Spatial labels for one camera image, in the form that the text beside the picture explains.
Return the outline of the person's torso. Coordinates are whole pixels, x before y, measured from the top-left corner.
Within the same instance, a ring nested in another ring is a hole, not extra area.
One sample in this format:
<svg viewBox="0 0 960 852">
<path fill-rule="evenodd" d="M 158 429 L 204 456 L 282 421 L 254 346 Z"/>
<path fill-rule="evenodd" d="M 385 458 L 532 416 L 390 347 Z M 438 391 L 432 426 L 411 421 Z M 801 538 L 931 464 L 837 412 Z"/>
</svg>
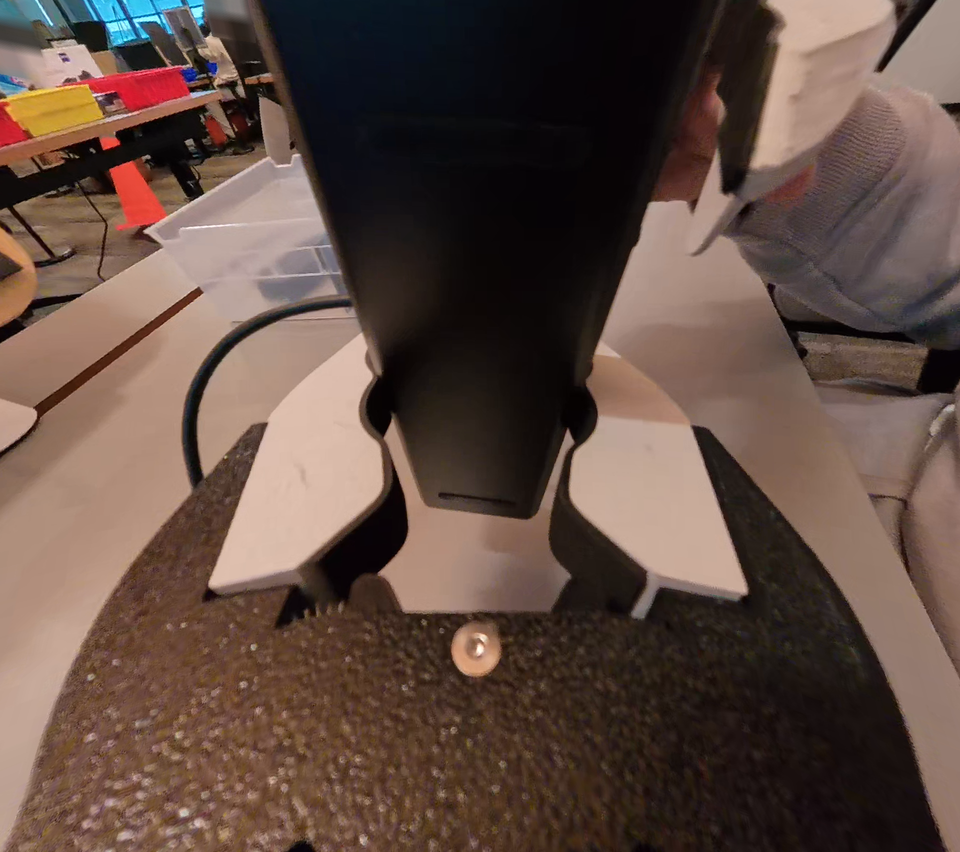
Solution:
<svg viewBox="0 0 960 852">
<path fill-rule="evenodd" d="M 814 386 L 955 670 L 959 397 L 868 379 Z"/>
</svg>

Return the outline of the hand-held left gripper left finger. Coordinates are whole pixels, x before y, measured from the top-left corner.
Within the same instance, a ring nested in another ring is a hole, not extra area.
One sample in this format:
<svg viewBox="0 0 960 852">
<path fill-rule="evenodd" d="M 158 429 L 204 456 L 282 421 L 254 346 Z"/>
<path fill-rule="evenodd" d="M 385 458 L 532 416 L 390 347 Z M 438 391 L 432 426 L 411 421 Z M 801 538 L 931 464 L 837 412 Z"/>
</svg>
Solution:
<svg viewBox="0 0 960 852">
<path fill-rule="evenodd" d="M 270 414 L 208 581 L 219 596 L 294 585 L 346 599 L 408 533 L 383 381 L 361 334 Z"/>
</svg>

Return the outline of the person's right forearm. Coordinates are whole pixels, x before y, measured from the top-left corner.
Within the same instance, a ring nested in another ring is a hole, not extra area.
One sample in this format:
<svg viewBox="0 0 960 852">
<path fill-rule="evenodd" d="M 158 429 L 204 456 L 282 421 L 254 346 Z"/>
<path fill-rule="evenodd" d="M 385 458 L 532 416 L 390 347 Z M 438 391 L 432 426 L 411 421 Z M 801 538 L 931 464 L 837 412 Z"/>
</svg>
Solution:
<svg viewBox="0 0 960 852">
<path fill-rule="evenodd" d="M 765 283 L 846 326 L 959 344 L 959 134 L 929 95 L 871 84 L 795 203 L 752 203 L 726 235 Z"/>
</svg>

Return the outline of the white cardboard box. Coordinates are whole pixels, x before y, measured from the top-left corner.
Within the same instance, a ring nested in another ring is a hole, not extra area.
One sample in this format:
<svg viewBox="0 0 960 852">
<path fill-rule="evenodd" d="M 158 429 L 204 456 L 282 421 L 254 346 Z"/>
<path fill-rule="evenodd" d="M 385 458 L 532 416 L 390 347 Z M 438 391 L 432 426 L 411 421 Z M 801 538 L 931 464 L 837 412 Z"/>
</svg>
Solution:
<svg viewBox="0 0 960 852">
<path fill-rule="evenodd" d="M 47 87 L 59 87 L 102 78 L 102 69 L 82 44 L 47 47 L 41 51 Z"/>
</svg>

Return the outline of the white desk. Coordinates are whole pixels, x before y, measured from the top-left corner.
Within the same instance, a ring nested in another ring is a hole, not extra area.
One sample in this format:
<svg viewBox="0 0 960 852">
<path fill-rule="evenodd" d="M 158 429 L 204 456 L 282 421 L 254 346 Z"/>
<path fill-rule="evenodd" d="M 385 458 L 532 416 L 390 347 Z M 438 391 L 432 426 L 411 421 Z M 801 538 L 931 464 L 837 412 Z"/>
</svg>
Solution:
<svg viewBox="0 0 960 852">
<path fill-rule="evenodd" d="M 684 250 L 654 206 L 604 340 L 710 429 L 816 552 L 887 672 L 958 850 L 958 676 L 763 283 L 726 239 Z M 2 395 L 40 407 L 2 457 L 2 845 L 97 613 L 187 495 L 188 382 L 227 330 L 166 254 L 2 344 Z"/>
</svg>

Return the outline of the orange traffic cone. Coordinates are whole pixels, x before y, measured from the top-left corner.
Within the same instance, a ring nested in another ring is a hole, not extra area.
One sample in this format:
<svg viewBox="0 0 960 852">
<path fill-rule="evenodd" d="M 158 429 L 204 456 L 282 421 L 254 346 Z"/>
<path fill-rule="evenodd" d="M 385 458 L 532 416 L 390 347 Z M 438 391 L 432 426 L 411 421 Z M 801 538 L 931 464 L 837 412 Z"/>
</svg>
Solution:
<svg viewBox="0 0 960 852">
<path fill-rule="evenodd" d="M 138 162 L 125 162 L 110 170 L 114 191 L 121 204 L 123 219 L 119 231 L 151 227 L 166 218 L 160 199 L 144 177 Z"/>
</svg>

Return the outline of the black usb hub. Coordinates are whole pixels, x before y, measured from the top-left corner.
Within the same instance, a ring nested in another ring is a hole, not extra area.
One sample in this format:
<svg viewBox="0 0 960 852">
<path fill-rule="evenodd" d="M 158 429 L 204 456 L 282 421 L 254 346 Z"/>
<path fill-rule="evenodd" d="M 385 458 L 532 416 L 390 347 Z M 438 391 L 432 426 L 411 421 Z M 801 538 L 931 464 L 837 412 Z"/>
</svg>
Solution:
<svg viewBox="0 0 960 852">
<path fill-rule="evenodd" d="M 540 508 L 727 0 L 248 0 L 421 498 Z"/>
</svg>

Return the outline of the person's right hand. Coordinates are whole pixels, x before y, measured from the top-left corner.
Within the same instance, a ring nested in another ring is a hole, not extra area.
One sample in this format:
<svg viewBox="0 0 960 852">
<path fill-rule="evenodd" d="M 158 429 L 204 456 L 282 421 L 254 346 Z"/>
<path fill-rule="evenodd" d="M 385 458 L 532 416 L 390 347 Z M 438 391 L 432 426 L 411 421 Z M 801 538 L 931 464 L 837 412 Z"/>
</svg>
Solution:
<svg viewBox="0 0 960 852">
<path fill-rule="evenodd" d="M 718 87 L 721 72 L 705 71 L 685 106 L 651 202 L 680 201 L 694 206 L 700 198 L 718 147 L 726 107 Z"/>
</svg>

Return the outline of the clear white plastic bin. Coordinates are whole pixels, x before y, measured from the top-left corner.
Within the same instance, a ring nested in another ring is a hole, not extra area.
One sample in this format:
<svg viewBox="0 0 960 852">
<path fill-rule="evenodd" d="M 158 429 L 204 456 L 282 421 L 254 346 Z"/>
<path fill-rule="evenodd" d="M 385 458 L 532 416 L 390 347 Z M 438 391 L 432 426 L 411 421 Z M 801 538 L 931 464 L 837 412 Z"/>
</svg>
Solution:
<svg viewBox="0 0 960 852">
<path fill-rule="evenodd" d="M 309 298 L 347 294 L 298 154 L 287 164 L 261 159 L 147 234 L 230 322 Z"/>
</svg>

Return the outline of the wooden work table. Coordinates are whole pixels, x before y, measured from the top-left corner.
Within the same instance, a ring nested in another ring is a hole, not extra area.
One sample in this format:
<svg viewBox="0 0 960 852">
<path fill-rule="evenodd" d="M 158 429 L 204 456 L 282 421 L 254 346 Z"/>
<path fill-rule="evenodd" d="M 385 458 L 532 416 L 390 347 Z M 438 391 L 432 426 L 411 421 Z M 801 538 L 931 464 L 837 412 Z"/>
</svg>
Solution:
<svg viewBox="0 0 960 852">
<path fill-rule="evenodd" d="M 66 185 L 109 172 L 139 158 L 150 157 L 167 168 L 188 200 L 203 195 L 200 180 L 189 164 L 186 143 L 206 135 L 203 113 L 222 102 L 221 90 L 197 91 L 130 113 L 28 138 L 2 146 L 1 207 L 12 208 Z M 19 176 L 13 166 L 43 153 L 71 150 L 77 156 L 51 168 Z"/>
</svg>

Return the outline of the yellow plastic bin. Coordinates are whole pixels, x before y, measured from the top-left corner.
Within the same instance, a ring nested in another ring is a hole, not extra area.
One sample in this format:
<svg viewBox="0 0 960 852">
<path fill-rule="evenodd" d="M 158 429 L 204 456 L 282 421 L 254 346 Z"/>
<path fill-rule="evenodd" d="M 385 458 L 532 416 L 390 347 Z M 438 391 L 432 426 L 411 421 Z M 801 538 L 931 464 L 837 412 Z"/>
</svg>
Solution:
<svg viewBox="0 0 960 852">
<path fill-rule="evenodd" d="M 6 114 L 31 138 L 100 122 L 104 113 L 87 85 L 25 90 L 2 99 Z"/>
</svg>

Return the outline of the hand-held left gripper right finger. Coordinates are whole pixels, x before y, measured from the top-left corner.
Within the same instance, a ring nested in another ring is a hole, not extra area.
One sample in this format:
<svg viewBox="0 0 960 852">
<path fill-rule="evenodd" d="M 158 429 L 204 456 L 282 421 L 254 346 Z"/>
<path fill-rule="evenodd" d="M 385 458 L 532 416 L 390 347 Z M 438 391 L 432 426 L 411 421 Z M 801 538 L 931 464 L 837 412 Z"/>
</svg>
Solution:
<svg viewBox="0 0 960 852">
<path fill-rule="evenodd" d="M 643 619 L 659 594 L 739 602 L 748 584 L 690 419 L 616 353 L 594 354 L 568 408 L 549 546 L 554 606 Z"/>
</svg>

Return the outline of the wooden clipboard with papers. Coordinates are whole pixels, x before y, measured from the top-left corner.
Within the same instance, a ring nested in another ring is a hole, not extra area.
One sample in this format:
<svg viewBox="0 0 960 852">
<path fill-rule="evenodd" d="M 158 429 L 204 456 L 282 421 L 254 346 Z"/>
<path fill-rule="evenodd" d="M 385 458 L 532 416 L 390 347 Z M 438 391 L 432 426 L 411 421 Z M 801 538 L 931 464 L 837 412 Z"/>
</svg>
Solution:
<svg viewBox="0 0 960 852">
<path fill-rule="evenodd" d="M 32 256 L 1 228 L 1 328 L 24 317 L 38 290 L 38 275 Z"/>
</svg>

